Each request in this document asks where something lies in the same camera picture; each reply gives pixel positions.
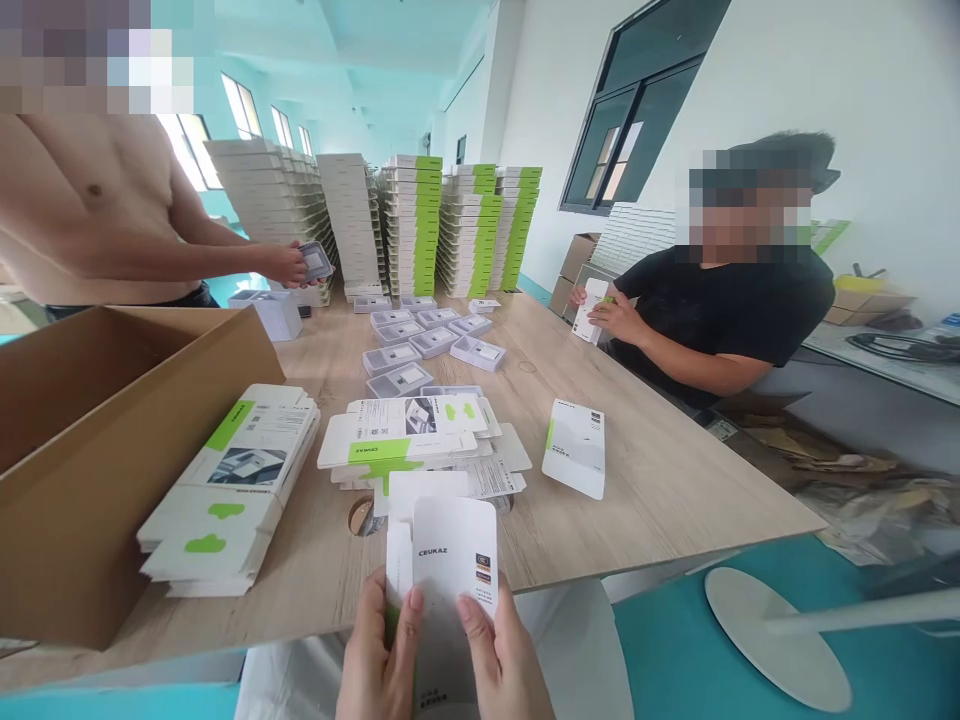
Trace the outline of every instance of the person's hand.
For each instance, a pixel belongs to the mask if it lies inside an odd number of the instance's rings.
[[[296,249],[299,245],[298,240],[286,246],[252,244],[249,250],[253,254],[253,270],[288,288],[307,287],[307,264],[303,254]],[[309,284],[316,285],[317,282],[314,280]]]
[[[556,720],[533,640],[503,573],[492,625],[480,603],[467,595],[457,598],[457,612],[470,641],[482,720]]]
[[[587,301],[587,290],[583,285],[574,285],[567,297],[567,305],[580,307]]]
[[[404,598],[393,648],[386,648],[387,575],[374,570],[360,590],[357,620],[343,660],[337,720],[409,720],[413,669],[423,617],[423,592]]]
[[[613,287],[610,288],[610,293],[613,302],[597,303],[593,310],[587,313],[590,324],[602,327],[615,338],[639,347],[652,332],[650,326],[630,305],[626,295]]]

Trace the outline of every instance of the white table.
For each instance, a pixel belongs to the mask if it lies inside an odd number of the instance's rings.
[[[879,332],[862,326],[845,327],[820,323],[803,346],[814,352],[873,373],[898,385],[960,407],[960,365],[928,365],[890,360],[854,347],[851,335]]]

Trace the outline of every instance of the table top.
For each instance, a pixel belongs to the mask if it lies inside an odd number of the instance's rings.
[[[862,332],[879,331],[862,326],[820,323],[803,345],[821,355],[960,407],[960,365],[927,365],[891,360],[847,342],[848,337]]]
[[[525,294],[498,295],[485,341],[506,348],[489,373],[449,354],[424,361],[437,384],[480,385],[516,427],[534,469],[514,509],[498,515],[500,568],[515,591],[603,576],[814,532],[824,523],[562,320]],[[466,300],[441,305],[468,314]],[[278,343],[288,383],[331,415],[366,396],[360,360],[377,347],[366,315],[339,292]],[[606,413],[606,493],[591,500],[540,472],[554,398]],[[311,453],[319,452],[320,436]],[[151,586],[102,653],[0,661],[0,689],[37,685],[226,647],[322,634],[353,623],[362,580],[385,558],[386,532],[347,527],[365,494],[343,491],[309,459],[256,585],[241,598],[168,599]]]

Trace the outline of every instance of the man in black t-shirt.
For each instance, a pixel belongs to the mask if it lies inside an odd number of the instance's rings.
[[[603,349],[697,409],[785,365],[833,302],[833,275],[809,247],[810,200],[840,175],[833,149],[825,133],[777,133],[691,170],[690,244],[614,281],[613,302],[589,314],[615,338]],[[585,300],[571,291],[571,304]]]

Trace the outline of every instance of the black t-shirt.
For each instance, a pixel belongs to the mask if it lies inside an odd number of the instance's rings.
[[[742,355],[783,367],[833,302],[833,275],[809,248],[790,262],[701,269],[679,246],[648,255],[614,284],[654,330],[708,355]],[[683,385],[639,348],[613,340],[633,372],[696,408],[716,395]]]

